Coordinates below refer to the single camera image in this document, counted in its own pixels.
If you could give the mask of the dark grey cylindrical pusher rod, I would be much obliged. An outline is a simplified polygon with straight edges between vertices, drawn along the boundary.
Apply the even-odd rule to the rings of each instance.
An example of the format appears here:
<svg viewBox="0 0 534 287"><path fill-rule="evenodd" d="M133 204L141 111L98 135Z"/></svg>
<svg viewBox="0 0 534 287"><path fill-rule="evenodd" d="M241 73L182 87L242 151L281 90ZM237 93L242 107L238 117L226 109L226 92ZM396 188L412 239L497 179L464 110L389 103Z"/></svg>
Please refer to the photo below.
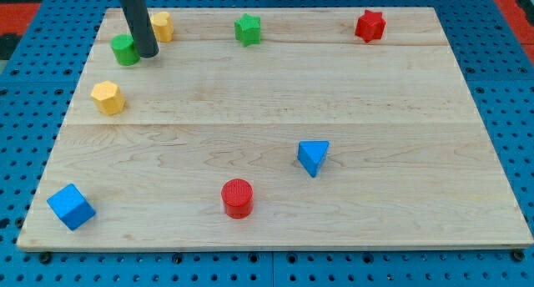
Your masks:
<svg viewBox="0 0 534 287"><path fill-rule="evenodd" d="M145 0L119 0L133 42L141 58L153 58L159 53Z"/></svg>

